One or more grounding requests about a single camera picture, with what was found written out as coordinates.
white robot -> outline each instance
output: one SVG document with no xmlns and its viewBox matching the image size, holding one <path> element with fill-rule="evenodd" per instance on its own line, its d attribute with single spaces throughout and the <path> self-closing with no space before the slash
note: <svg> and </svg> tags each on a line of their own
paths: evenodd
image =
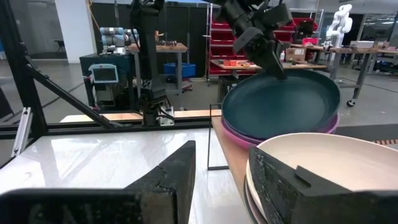
<svg viewBox="0 0 398 224">
<path fill-rule="evenodd" d="M 324 47 L 341 47 L 344 34 L 348 33 L 353 25 L 353 20 L 349 17 L 349 12 L 352 8 L 353 6 L 351 4 L 339 7 L 339 11 L 335 13 L 333 22 L 326 32 L 326 41 L 323 43 Z"/>
</svg>

stacked bowls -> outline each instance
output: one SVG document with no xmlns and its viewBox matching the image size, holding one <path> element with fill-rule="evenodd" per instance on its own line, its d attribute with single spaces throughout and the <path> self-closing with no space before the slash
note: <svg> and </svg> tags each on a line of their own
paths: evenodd
<svg viewBox="0 0 398 224">
<path fill-rule="evenodd" d="M 286 80 L 258 74 L 242 81 L 225 97 L 223 131 L 250 149 L 288 133 L 334 133 L 340 91 L 334 81 L 309 70 L 286 70 Z"/>
<path fill-rule="evenodd" d="M 381 195 L 381 198 L 388 200 L 391 205 L 398 200 L 396 197 L 387 198 L 389 195 L 398 195 L 398 166 L 396 165 L 398 151 L 395 149 L 360 139 L 322 133 L 296 133 L 277 136 L 262 142 L 257 148 L 293 169 L 297 169 L 298 166 L 303 167 L 333 184 L 350 190 L 352 193 L 381 192 L 375 193 L 375 195 Z M 257 223 L 267 223 L 267 220 L 269 220 L 267 217 L 268 205 L 263 206 L 259 197 L 258 188 L 261 186 L 254 185 L 250 166 L 252 162 L 256 161 L 249 159 L 246 165 L 244 198 L 252 219 Z M 266 181 L 269 185 L 275 184 L 272 180 Z M 346 198 L 341 199 L 342 203 L 346 203 L 346 201 Z M 358 203 L 363 202 L 366 202 L 366 200 L 361 198 Z M 373 199 L 372 203 L 376 202 L 378 202 L 377 199 Z M 368 214 L 374 220 L 366 223 L 382 223 L 377 222 L 377 219 L 386 217 L 381 217 L 378 212 L 375 208 L 374 214 Z M 353 217 L 354 220 L 357 217 L 363 218 L 363 210 L 359 213 L 352 213 Z M 328 220 L 328 223 L 339 223 L 334 221 Z"/>
</svg>

blue bin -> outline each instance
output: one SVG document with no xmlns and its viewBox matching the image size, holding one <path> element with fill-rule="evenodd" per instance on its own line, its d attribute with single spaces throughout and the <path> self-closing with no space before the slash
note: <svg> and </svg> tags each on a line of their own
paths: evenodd
<svg viewBox="0 0 398 224">
<path fill-rule="evenodd" d="M 182 78 L 191 78 L 195 77 L 197 72 L 197 65 L 182 63 Z M 167 75 L 175 74 L 175 63 L 166 63 L 163 64 L 163 71 Z"/>
</svg>

